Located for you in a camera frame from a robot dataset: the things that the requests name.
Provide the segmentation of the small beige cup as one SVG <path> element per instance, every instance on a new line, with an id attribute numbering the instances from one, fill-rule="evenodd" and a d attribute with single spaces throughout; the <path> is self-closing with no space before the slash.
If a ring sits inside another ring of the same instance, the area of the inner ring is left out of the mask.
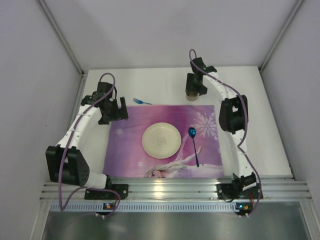
<path id="1" fill-rule="evenodd" d="M 196 101 L 198 97 L 199 97 L 199 94 L 197 92 L 191 91 L 186 93 L 186 99 L 190 102 Z"/>

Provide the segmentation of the blue plastic fork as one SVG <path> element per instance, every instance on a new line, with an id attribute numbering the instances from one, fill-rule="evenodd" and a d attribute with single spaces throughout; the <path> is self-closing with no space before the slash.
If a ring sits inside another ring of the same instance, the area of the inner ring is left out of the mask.
<path id="1" fill-rule="evenodd" d="M 139 105 L 152 105 L 151 103 L 149 102 L 145 102 L 145 101 L 142 101 L 140 99 L 137 99 L 137 98 L 133 98 L 132 99 L 135 103 L 139 104 Z"/>

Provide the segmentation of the purple pink printed cloth mat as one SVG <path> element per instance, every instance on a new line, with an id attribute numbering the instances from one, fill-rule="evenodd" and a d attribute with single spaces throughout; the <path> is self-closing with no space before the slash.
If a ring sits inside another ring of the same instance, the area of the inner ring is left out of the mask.
<path id="1" fill-rule="evenodd" d="M 128 120 L 110 125 L 103 173 L 123 178 L 221 178 L 224 168 L 213 105 L 129 106 Z M 156 123 L 178 129 L 181 146 L 165 159 L 149 156 L 143 149 L 145 130 Z M 188 129 L 195 128 L 196 165 Z"/>

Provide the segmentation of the blue plastic spoon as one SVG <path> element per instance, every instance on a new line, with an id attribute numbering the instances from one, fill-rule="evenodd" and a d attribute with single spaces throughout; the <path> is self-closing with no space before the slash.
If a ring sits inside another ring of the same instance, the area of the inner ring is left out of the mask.
<path id="1" fill-rule="evenodd" d="M 199 167 L 200 167 L 200 163 L 199 163 L 198 154 L 197 154 L 197 149 L 196 149 L 196 144 L 195 144 L 196 129 L 195 129 L 194 127 L 190 127 L 190 128 L 188 129 L 188 135 L 189 135 L 189 137 L 192 139 L 193 149 L 194 149 L 194 154 L 195 154 L 196 166 L 199 168 Z"/>

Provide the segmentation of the cream round plate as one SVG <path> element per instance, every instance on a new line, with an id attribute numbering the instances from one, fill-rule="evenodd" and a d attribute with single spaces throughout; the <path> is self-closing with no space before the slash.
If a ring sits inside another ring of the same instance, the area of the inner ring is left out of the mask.
<path id="1" fill-rule="evenodd" d="M 143 150 L 155 159 L 167 159 L 178 152 L 182 137 L 178 129 L 165 122 L 150 125 L 143 133 Z"/>

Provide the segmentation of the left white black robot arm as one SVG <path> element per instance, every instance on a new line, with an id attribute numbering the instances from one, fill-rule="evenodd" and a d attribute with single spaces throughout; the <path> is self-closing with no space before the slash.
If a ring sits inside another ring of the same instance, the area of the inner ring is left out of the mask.
<path id="1" fill-rule="evenodd" d="M 52 182 L 79 187 L 105 189 L 108 176 L 90 169 L 82 150 L 96 125 L 129 118 L 126 100 L 121 97 L 120 106 L 113 97 L 117 90 L 107 82 L 99 82 L 92 95 L 85 96 L 78 114 L 64 137 L 45 151 L 49 178 Z"/>

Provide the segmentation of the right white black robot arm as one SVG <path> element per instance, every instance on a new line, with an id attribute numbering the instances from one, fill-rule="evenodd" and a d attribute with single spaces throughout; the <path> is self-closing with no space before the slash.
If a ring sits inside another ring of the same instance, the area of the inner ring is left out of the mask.
<path id="1" fill-rule="evenodd" d="M 201 57 L 190 60 L 191 73 L 187 74 L 185 93 L 189 101 L 211 91 L 219 101 L 218 123 L 227 133 L 235 170 L 231 186 L 221 187 L 218 198 L 231 202 L 248 189 L 257 186 L 255 169 L 246 149 L 248 131 L 248 100 L 234 87 L 224 83 L 213 66 L 207 66 Z"/>

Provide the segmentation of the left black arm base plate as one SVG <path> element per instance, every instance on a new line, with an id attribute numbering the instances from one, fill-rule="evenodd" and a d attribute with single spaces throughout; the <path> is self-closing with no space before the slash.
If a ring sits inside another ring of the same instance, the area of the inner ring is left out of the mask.
<path id="1" fill-rule="evenodd" d="M 124 200 L 128 197 L 128 184 L 112 184 L 109 191 L 87 189 L 85 191 L 85 200 Z"/>

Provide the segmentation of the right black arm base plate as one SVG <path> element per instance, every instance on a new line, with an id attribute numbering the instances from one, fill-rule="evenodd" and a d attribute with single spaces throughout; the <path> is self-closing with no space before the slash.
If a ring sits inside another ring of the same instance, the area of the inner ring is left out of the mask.
<path id="1" fill-rule="evenodd" d="M 244 191 L 235 190 L 231 183 L 220 183 L 216 185 L 217 198 L 225 202 L 232 202 L 234 200 L 257 200 L 262 193 L 260 185 L 249 188 Z"/>

